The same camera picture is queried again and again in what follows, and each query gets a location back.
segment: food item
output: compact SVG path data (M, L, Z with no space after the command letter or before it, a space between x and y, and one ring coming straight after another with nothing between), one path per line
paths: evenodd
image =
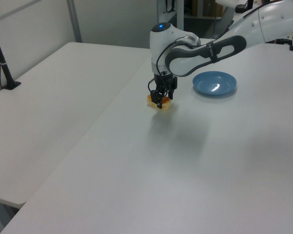
M157 105L155 103L152 102L151 95L148 95L147 96L147 104L151 107L154 107L155 109L165 111L171 107L171 100L168 97L163 97L162 108L160 109L157 107Z

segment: white wall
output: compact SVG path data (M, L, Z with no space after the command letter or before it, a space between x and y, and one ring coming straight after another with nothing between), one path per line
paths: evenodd
M0 45L14 79L72 41L66 0L41 0L0 20Z
M149 48L157 0L75 0L75 6L83 42Z

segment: table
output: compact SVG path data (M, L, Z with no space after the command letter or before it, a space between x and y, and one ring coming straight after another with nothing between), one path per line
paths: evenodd
M148 57L2 234L293 234L293 53L261 44L147 106ZM209 98L218 70L235 93Z
M69 43L0 91L0 202L20 208L149 55Z

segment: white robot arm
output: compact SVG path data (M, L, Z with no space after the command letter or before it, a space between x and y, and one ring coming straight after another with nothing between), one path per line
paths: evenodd
M223 36L205 45L200 45L195 34L170 23L155 25L150 33L154 79L149 84L156 82L155 90L149 88L152 102L161 108L164 96L172 99L177 77L275 39L291 39L293 43L293 0L272 1L246 11Z

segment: blue plate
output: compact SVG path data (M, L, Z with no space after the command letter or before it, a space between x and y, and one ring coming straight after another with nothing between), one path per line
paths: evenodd
M236 87L236 79L224 72L203 72L193 78L196 91L208 95L230 93Z

